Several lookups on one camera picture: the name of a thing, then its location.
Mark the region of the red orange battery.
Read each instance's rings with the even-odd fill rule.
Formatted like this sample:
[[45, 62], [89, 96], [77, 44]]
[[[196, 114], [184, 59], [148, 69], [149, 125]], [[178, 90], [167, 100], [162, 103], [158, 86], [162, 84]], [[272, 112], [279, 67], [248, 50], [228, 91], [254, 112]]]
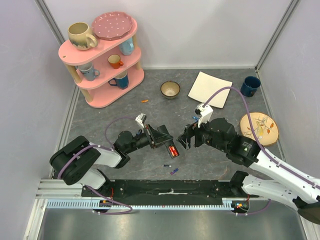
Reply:
[[176, 149], [174, 146], [172, 146], [172, 151], [173, 151], [173, 155], [174, 155], [175, 157], [179, 155], [177, 149]]

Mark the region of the black remote control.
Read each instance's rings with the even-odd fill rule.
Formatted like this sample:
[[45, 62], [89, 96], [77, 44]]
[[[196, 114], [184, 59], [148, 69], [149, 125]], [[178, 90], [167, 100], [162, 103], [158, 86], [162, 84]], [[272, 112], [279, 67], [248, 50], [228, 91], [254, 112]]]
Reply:
[[174, 143], [173, 137], [169, 134], [167, 127], [163, 124], [157, 127], [157, 131], [164, 135], [164, 145], [170, 155], [170, 157], [176, 158], [178, 157], [179, 151]]

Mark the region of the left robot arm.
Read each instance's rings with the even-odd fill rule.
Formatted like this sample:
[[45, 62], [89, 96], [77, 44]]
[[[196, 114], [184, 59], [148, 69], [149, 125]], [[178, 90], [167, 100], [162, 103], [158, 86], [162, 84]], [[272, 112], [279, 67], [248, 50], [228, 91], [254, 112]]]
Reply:
[[113, 148], [93, 144], [84, 136], [78, 136], [53, 154], [49, 163], [58, 173], [57, 178], [66, 185], [89, 186], [99, 197], [104, 197], [110, 191], [110, 180], [94, 165], [119, 169], [131, 159], [130, 153], [144, 147], [155, 149], [161, 146], [166, 147], [171, 158], [179, 156], [166, 126], [154, 129], [147, 124], [136, 135], [127, 130], [120, 132]]

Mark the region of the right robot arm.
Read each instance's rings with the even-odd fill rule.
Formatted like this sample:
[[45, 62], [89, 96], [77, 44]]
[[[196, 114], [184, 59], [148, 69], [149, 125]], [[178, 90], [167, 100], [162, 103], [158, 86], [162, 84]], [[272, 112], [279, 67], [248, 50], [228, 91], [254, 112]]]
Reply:
[[225, 153], [233, 163], [268, 176], [263, 180], [243, 171], [237, 171], [229, 182], [229, 191], [235, 197], [257, 195], [282, 203], [314, 223], [320, 223], [320, 180], [281, 160], [268, 149], [248, 137], [239, 135], [225, 118], [207, 123], [187, 124], [177, 141], [188, 150], [191, 139], [194, 147], [206, 144]]

